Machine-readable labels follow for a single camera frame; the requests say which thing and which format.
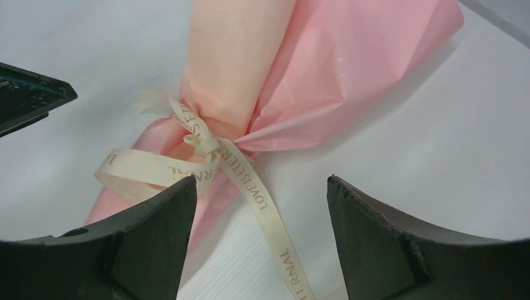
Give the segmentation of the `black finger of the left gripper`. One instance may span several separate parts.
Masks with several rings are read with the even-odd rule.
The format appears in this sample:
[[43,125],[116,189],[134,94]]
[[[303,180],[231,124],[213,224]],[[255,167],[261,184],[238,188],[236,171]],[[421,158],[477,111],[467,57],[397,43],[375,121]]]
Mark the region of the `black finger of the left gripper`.
[[1,63],[1,136],[48,117],[77,98],[67,82]]

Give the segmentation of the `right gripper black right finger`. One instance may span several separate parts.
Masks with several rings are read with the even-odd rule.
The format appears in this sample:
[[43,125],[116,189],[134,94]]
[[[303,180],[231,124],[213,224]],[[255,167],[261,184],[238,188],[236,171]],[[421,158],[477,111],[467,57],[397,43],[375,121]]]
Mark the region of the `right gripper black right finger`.
[[349,299],[528,299],[529,241],[446,229],[327,180]]

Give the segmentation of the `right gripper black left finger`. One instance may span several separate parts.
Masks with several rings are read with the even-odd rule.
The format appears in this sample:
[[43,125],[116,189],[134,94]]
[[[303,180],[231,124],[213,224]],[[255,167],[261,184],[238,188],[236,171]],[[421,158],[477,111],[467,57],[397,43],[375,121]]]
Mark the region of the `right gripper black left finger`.
[[59,237],[1,243],[2,299],[176,299],[197,204],[186,177]]

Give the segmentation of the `cream printed ribbon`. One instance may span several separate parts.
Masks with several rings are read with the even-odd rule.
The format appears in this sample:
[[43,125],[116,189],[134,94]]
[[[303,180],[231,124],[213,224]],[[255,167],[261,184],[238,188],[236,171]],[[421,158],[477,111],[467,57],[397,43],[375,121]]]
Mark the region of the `cream printed ribbon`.
[[295,299],[314,299],[309,281],[278,209],[253,168],[253,160],[228,139],[216,137],[206,123],[177,99],[159,91],[139,91],[141,109],[172,107],[171,116],[189,134],[201,162],[174,159],[136,149],[114,149],[95,172],[96,179],[131,205],[139,204],[181,179],[194,176],[207,189],[221,170],[251,205],[281,276]]

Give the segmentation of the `pink paper bouquet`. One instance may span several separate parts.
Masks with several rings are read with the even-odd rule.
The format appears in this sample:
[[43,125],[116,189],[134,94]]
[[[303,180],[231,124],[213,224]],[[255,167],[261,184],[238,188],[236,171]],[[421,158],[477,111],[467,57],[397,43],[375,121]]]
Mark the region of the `pink paper bouquet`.
[[[337,136],[464,22],[456,1],[194,1],[178,96],[251,159]],[[132,148],[200,163],[172,116]],[[221,171],[199,199],[196,244],[239,189]],[[131,207],[103,186],[88,223]]]

